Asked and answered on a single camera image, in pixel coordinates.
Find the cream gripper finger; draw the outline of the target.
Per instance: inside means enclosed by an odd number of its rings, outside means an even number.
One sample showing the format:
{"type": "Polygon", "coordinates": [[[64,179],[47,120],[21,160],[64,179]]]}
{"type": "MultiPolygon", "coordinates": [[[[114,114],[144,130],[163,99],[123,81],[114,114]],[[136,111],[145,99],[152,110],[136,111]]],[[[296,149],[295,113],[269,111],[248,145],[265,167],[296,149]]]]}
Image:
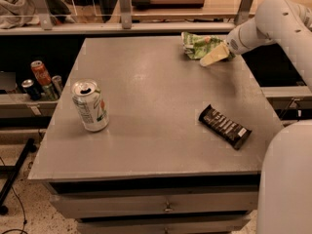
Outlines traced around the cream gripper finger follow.
{"type": "Polygon", "coordinates": [[[226,59],[230,52],[225,43],[220,43],[218,46],[213,48],[209,53],[200,59],[202,66],[208,66],[222,59],[226,59]]]}

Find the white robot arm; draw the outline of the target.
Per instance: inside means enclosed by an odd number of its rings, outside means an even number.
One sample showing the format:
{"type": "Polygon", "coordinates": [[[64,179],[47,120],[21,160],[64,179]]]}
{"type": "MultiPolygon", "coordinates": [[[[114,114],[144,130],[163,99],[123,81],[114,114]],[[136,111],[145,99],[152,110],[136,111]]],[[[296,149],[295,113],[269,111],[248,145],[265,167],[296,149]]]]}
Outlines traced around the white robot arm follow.
{"type": "MultiPolygon", "coordinates": [[[[311,10],[291,0],[263,0],[252,19],[236,26],[224,43],[201,58],[208,66],[230,54],[249,54],[264,45],[278,45],[290,71],[274,57],[259,70],[265,87],[312,90],[311,10]]],[[[256,234],[312,234],[312,121],[300,120],[271,140],[262,163],[257,203],[256,234]]]]}

